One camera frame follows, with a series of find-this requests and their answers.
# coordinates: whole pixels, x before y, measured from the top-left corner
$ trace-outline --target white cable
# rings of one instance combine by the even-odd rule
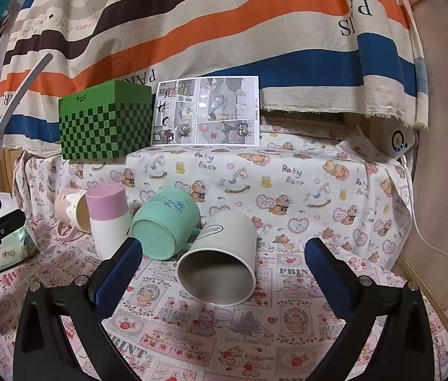
[[[448,258],[448,253],[441,251],[441,249],[438,249],[434,246],[432,246],[430,243],[428,243],[423,236],[421,235],[421,232],[418,229],[418,224],[416,223],[416,216],[414,215],[414,191],[413,191],[413,183],[412,183],[412,179],[411,179],[411,173],[407,167],[407,160],[406,157],[404,155],[402,155],[400,157],[400,160],[402,161],[402,166],[404,167],[404,170],[406,171],[406,178],[407,178],[407,187],[409,188],[409,198],[410,198],[410,203],[411,203],[411,215],[413,218],[413,224],[414,227],[416,228],[416,231],[418,232],[418,236],[420,237],[420,239],[423,241],[424,244],[426,244],[426,246],[428,246],[431,249],[434,249],[434,251],[436,251],[437,253],[443,255],[444,257]],[[446,371],[444,372],[444,376],[442,379],[445,379],[446,376],[448,375],[448,368],[446,369]]]

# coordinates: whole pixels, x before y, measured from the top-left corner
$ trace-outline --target pink lid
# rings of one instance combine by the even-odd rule
[[[119,184],[99,185],[86,193],[90,218],[110,220],[121,217],[128,211],[126,188]]]

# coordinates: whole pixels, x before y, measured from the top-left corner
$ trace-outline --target pink mug handle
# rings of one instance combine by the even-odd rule
[[[58,224],[56,225],[56,235],[58,238],[62,239],[63,241],[72,241],[76,237],[76,233],[78,232],[78,228],[76,226],[73,226],[69,233],[62,234],[62,228],[65,226],[62,222],[58,221]]]

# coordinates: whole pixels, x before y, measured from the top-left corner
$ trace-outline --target cup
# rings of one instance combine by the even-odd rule
[[[55,199],[55,216],[58,218],[56,235],[63,241],[72,241],[78,231],[91,233],[86,191],[74,188],[60,190]],[[64,227],[71,230],[63,233]]]
[[[176,277],[198,301],[232,306],[255,288],[256,230],[241,212],[222,211],[205,225],[176,265]]]
[[[86,202],[97,255],[103,261],[110,259],[127,238],[131,227],[125,186],[96,186],[86,193]]]
[[[198,204],[185,191],[165,186],[136,212],[130,235],[141,242],[143,253],[163,261],[188,249],[188,239],[201,231]]]

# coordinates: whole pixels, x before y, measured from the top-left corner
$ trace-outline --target comic page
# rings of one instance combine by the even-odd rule
[[[259,146],[258,77],[159,83],[151,144]]]

